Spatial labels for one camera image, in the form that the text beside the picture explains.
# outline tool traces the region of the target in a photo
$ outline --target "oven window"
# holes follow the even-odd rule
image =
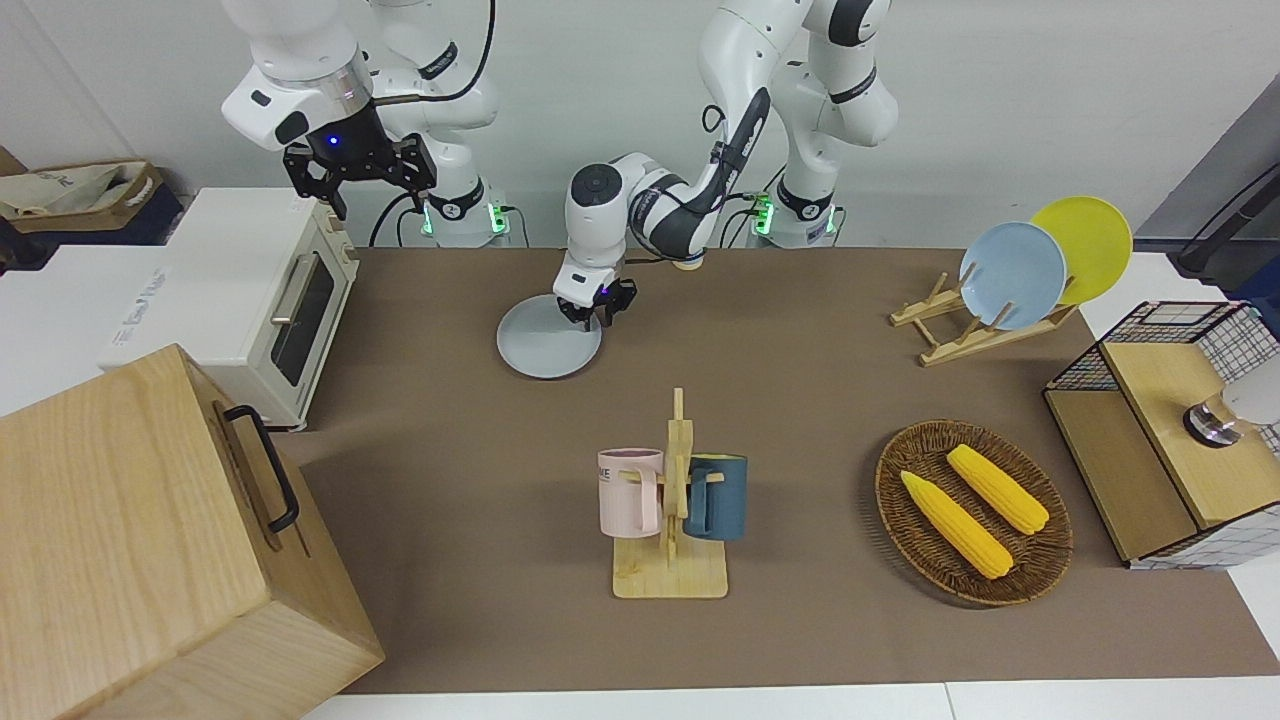
[[[324,320],[330,297],[333,297],[333,275],[329,274],[324,261],[319,260],[311,283],[302,295],[298,314],[292,324],[282,327],[275,333],[275,345],[271,346],[271,363],[293,387],[298,387],[302,379],[302,369],[311,356],[311,346],[315,345],[316,333],[320,332],[320,323]]]

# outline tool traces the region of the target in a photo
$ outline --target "corn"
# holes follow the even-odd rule
[[[1048,510],[980,452],[959,445],[947,454],[947,462],[1018,532],[1032,536],[1044,529]]]
[[[1009,574],[1014,566],[1014,556],[973,515],[956,505],[945,489],[906,470],[902,470],[902,484],[929,523],[983,578],[995,580]]]

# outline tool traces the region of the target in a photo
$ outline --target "white wall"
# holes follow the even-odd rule
[[[479,53],[486,4],[442,0]],[[644,150],[692,174],[709,149],[695,50],[714,0],[503,0],[498,122],[474,133],[492,181],[558,245],[563,188]],[[364,3],[352,23],[374,37]],[[0,0],[0,143],[38,165],[134,152],[187,187],[285,184],[279,159],[220,119],[248,65],[216,0]],[[851,150],[846,241],[965,245],[1069,193],[1138,227],[1280,68],[1275,0],[899,0],[881,70],[902,122]],[[387,53],[367,44],[376,64]],[[740,190],[785,158],[774,119]],[[356,233],[392,191],[347,191]]]

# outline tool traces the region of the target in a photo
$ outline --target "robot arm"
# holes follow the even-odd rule
[[[475,68],[440,29],[430,0],[370,4],[388,47],[412,69],[371,77],[337,0],[223,0],[250,36],[255,63],[223,114],[257,145],[285,149],[284,165],[298,193],[332,202],[339,217],[346,215],[338,195],[344,181],[387,181],[408,191],[420,210],[426,190],[438,184],[445,186],[442,192],[457,192],[454,200],[485,197],[470,149],[452,132],[493,122],[497,105],[488,79],[460,79],[475,77]],[[436,137],[424,138],[428,129]],[[433,155],[444,160],[443,173]],[[321,177],[311,174],[312,163]]]
[[[374,77],[379,115],[393,138],[420,132],[436,167],[422,232],[442,247],[483,247],[494,238],[500,200],[458,131],[493,123],[497,91],[458,50],[433,1],[371,0],[371,6],[383,41],[408,64]]]
[[[814,0],[809,60],[771,85],[787,128],[787,164],[771,192],[764,236],[782,247],[823,237],[835,209],[841,143],[874,147],[897,124],[897,101],[876,69],[876,33],[891,0]]]
[[[594,307],[604,307],[607,316],[621,309],[617,266],[628,228],[660,256],[690,268],[700,264],[769,114],[769,77],[812,1],[726,0],[717,8],[703,32],[699,69],[723,120],[694,183],[639,152],[573,177],[564,202],[568,252],[554,284],[566,316],[582,322]]]

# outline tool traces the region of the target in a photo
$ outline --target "wooden crate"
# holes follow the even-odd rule
[[[381,661],[229,407],[170,346],[0,418],[0,719],[297,719]]]
[[[1044,393],[1121,560],[1158,556],[1280,502],[1280,461],[1256,433],[1210,448],[1183,413],[1222,388],[1192,343],[1103,342],[1119,389]]]

